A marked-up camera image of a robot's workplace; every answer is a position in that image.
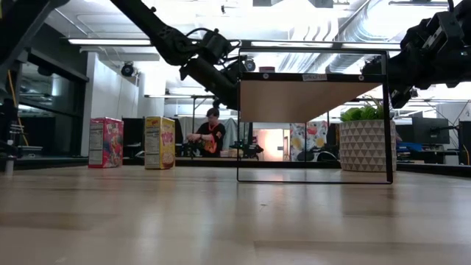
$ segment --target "cereal box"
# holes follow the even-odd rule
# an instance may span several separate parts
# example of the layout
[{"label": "cereal box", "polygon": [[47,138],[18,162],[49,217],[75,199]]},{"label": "cereal box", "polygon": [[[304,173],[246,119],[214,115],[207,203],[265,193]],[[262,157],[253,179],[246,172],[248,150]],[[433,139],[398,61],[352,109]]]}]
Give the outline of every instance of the cereal box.
[{"label": "cereal box", "polygon": [[88,167],[112,168],[123,164],[123,122],[110,118],[91,119]]},{"label": "cereal box", "polygon": [[170,169],[175,165],[175,121],[147,117],[144,165],[146,169]]}]

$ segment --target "plant pot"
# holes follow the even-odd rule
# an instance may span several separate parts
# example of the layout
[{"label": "plant pot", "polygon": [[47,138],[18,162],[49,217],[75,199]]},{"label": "plant pot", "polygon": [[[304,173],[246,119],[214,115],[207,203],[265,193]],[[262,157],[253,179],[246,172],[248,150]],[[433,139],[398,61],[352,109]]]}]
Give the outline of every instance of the plant pot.
[{"label": "plant pot", "polygon": [[[396,171],[396,126],[391,121],[392,169]],[[340,164],[343,170],[385,172],[384,121],[347,121],[340,124]]]}]

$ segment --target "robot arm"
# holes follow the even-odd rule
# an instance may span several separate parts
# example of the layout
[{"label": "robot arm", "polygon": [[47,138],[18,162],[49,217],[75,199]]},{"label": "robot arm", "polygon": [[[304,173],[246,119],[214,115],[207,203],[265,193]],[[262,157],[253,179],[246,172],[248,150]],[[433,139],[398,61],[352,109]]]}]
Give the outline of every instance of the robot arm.
[{"label": "robot arm", "polygon": [[226,63],[227,55],[233,46],[215,29],[205,30],[202,40],[192,40],[179,30],[163,23],[142,1],[111,0],[134,24],[139,27],[158,50],[160,56],[171,66],[181,66],[180,78],[193,77],[212,92],[222,104],[231,109],[237,108],[237,76],[245,58],[233,58],[233,63],[218,71],[214,65]]},{"label": "robot arm", "polygon": [[[5,0],[11,1],[9,10],[0,18],[0,33],[8,36],[0,42],[0,90],[4,90],[5,77],[13,62],[29,45],[32,37],[50,12],[69,0]],[[209,29],[202,40],[192,40],[177,29],[166,25],[141,0],[111,0],[147,36],[160,56],[172,66],[180,66],[180,78],[193,77],[206,91],[229,108],[237,108],[237,76],[245,69],[245,57],[227,58],[237,46]],[[233,61],[218,71],[214,65]]]},{"label": "robot arm", "polygon": [[[471,81],[471,0],[463,0],[450,11],[436,13],[408,29],[400,43],[401,52],[389,59],[392,106],[403,107],[411,89],[428,89],[433,84],[454,88]],[[380,74],[380,58],[366,63],[362,74]]]}]

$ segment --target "wooden board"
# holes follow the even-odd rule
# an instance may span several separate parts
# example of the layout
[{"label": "wooden board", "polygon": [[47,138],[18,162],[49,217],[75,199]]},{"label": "wooden board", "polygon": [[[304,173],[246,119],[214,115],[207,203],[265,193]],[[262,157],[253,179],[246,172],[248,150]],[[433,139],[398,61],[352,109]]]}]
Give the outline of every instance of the wooden board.
[{"label": "wooden board", "polygon": [[304,123],[379,85],[242,80],[241,121]]}]

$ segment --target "security camera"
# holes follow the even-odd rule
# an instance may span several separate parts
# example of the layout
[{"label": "security camera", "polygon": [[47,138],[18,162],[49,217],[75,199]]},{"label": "security camera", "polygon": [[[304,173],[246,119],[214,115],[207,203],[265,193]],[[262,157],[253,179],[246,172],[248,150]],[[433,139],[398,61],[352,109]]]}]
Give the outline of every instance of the security camera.
[{"label": "security camera", "polygon": [[247,71],[255,71],[255,69],[257,68],[253,59],[246,60],[244,65]]},{"label": "security camera", "polygon": [[121,69],[121,74],[123,75],[123,77],[134,77],[137,73],[138,73],[138,71],[134,67],[133,62],[124,63],[124,66]]},{"label": "security camera", "polygon": [[417,92],[417,89],[412,88],[410,93],[411,93],[411,98],[419,97],[419,92]]}]

